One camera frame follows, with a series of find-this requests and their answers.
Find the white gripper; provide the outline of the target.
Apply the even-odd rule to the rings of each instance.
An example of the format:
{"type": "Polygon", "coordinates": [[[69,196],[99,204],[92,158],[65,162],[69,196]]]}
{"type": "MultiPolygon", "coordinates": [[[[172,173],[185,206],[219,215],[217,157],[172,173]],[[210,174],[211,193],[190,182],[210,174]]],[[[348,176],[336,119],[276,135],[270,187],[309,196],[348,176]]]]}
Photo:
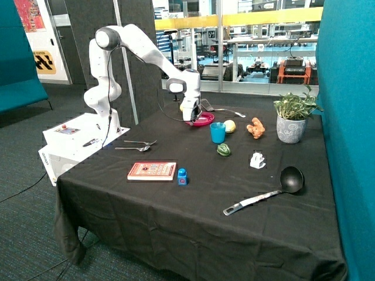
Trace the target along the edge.
{"type": "Polygon", "coordinates": [[[195,124],[195,120],[202,113],[200,106],[200,98],[184,97],[181,106],[183,107],[183,120],[189,122],[190,126],[195,124]]]}

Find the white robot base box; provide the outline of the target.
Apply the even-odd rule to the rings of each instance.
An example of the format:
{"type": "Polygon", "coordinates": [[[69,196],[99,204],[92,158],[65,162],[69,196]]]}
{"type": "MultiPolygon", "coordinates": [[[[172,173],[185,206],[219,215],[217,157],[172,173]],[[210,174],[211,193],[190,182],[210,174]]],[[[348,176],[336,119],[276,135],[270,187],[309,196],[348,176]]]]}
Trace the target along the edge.
{"type": "Polygon", "coordinates": [[[84,113],[53,128],[43,131],[47,145],[39,150],[39,156],[53,186],[57,178],[89,156],[98,152],[119,136],[129,131],[121,127],[118,115],[108,119],[97,114],[84,113]],[[83,145],[99,139],[88,147],[83,145]]]}

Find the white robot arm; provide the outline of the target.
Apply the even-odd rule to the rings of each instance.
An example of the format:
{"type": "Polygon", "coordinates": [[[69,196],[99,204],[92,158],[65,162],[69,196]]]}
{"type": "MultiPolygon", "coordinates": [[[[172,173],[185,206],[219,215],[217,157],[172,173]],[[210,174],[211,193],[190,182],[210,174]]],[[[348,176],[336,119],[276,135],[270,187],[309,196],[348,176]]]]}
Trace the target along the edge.
{"type": "Polygon", "coordinates": [[[146,64],[159,67],[169,79],[166,87],[172,94],[183,94],[182,119],[194,122],[201,110],[200,74],[193,68],[177,69],[156,47],[153,41],[134,24],[124,27],[111,25],[100,28],[89,44],[90,73],[98,84],[84,94],[85,103],[95,110],[101,129],[116,131],[119,117],[111,103],[121,95],[121,86],[113,70],[120,65],[116,59],[120,49],[128,49],[146,64]]]}

